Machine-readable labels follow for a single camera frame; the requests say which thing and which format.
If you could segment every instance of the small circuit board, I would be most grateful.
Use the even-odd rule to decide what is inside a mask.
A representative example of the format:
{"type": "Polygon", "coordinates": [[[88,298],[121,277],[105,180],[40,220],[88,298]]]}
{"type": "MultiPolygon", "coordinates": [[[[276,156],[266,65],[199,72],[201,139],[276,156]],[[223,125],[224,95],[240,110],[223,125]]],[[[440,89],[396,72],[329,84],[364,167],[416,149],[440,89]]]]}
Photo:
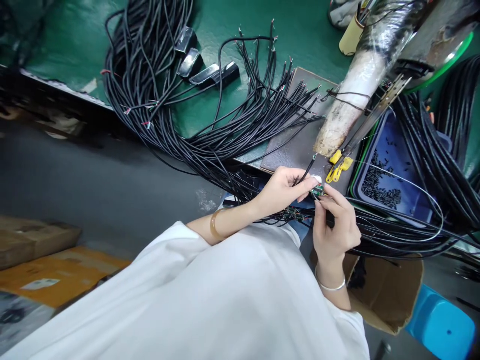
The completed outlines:
{"type": "Polygon", "coordinates": [[[285,219],[292,219],[297,221],[304,221],[306,219],[309,219],[308,216],[303,215],[300,211],[298,211],[293,206],[287,207],[284,211],[280,213],[280,215],[283,216],[285,219]]]}
{"type": "Polygon", "coordinates": [[[325,191],[324,191],[323,185],[319,184],[319,185],[315,186],[312,190],[310,190],[310,193],[313,194],[316,198],[324,196],[325,191]]]}

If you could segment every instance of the blue stool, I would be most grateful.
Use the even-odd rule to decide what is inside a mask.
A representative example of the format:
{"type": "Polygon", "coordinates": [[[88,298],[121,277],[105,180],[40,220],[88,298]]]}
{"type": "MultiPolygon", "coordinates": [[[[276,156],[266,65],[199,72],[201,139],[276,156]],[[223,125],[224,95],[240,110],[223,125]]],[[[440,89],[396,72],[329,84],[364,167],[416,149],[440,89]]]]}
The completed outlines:
{"type": "Polygon", "coordinates": [[[472,319],[426,285],[405,330],[440,360],[465,360],[475,337],[472,319]]]}

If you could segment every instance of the woman's left hand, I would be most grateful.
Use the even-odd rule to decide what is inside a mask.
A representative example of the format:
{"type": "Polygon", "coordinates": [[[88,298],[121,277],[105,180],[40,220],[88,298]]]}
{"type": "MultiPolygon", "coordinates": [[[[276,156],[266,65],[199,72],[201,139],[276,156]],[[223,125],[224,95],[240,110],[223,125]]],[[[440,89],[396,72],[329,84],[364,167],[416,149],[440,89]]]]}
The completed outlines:
{"type": "Polygon", "coordinates": [[[319,181],[307,174],[305,180],[296,186],[294,182],[300,180],[305,170],[280,166],[263,190],[252,201],[262,218],[285,210],[291,203],[297,200],[302,202],[319,181]]]}

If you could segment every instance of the yellow clip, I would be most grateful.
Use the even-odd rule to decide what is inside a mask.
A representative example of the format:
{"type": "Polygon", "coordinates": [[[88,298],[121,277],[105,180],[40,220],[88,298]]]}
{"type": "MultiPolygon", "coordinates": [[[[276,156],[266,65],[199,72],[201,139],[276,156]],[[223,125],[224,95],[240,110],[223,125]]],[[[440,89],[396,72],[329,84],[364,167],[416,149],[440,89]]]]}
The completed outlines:
{"type": "MultiPolygon", "coordinates": [[[[333,155],[330,158],[330,162],[335,165],[336,163],[338,163],[341,157],[342,157],[342,152],[340,150],[337,150],[335,155],[333,155]]],[[[343,160],[343,163],[339,167],[337,167],[335,171],[333,171],[333,168],[330,170],[330,173],[326,178],[326,182],[331,183],[333,181],[335,183],[338,183],[338,181],[340,180],[340,175],[342,174],[342,171],[346,171],[350,169],[353,163],[354,163],[354,160],[351,157],[346,157],[343,160]]]]}

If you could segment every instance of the concrete floor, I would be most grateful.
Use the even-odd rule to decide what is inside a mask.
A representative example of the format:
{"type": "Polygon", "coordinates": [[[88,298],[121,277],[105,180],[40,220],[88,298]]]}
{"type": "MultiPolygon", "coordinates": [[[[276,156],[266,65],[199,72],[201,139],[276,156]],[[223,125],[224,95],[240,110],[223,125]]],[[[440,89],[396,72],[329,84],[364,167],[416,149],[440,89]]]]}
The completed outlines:
{"type": "MultiPolygon", "coordinates": [[[[223,191],[168,168],[138,144],[102,140],[103,150],[54,140],[38,130],[0,121],[0,214],[51,219],[83,229],[80,244],[125,259],[135,256],[176,221],[210,214],[223,191]]],[[[169,161],[184,170],[181,163],[169,161]]],[[[308,256],[312,239],[302,252],[308,256]]],[[[447,299],[477,306],[480,284],[455,275],[445,258],[425,262],[424,282],[447,299]]],[[[480,324],[480,313],[464,310],[480,324]]],[[[385,360],[436,359],[408,333],[390,336],[365,326],[373,357],[381,340],[392,348],[385,360]]]]}

